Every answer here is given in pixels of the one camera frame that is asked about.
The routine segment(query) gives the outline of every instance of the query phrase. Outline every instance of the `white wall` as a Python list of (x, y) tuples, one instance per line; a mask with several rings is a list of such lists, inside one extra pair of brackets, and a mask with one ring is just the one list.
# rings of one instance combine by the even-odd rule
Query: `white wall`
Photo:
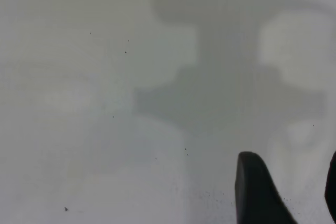
[(335, 32), (336, 0), (0, 0), (1, 223), (235, 223), (240, 151), (333, 223)]

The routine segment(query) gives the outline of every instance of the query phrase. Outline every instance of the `black object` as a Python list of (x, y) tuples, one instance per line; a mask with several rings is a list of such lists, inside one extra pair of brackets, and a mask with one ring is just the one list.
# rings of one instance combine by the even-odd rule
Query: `black object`
[(327, 184), (325, 186), (324, 198), (327, 202), (329, 213), (336, 223), (336, 152), (330, 161)]
[(266, 164), (252, 152), (238, 155), (237, 224), (296, 224), (283, 204)]

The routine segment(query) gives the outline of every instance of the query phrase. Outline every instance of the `white backdrop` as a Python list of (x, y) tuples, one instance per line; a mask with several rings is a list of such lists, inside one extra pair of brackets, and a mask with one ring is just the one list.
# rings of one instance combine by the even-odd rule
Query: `white backdrop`
[(299, 223), (333, 223), (334, 12), (0, 0), (1, 223), (235, 223), (240, 151)]

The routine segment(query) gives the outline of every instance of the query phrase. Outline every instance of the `white surface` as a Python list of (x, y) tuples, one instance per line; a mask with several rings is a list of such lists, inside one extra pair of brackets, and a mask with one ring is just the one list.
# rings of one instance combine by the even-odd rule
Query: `white surface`
[(248, 150), (299, 223), (332, 223), (335, 9), (0, 0), (1, 223), (235, 223)]

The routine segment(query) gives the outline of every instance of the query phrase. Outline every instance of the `black plastic piece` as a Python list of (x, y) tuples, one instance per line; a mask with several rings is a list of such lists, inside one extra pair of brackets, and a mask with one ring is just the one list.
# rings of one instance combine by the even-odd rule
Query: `black plastic piece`
[(235, 192), (238, 224), (297, 224), (258, 154), (238, 155)]
[(330, 161), (327, 184), (325, 186), (324, 198), (327, 202), (329, 213), (336, 223), (336, 152)]

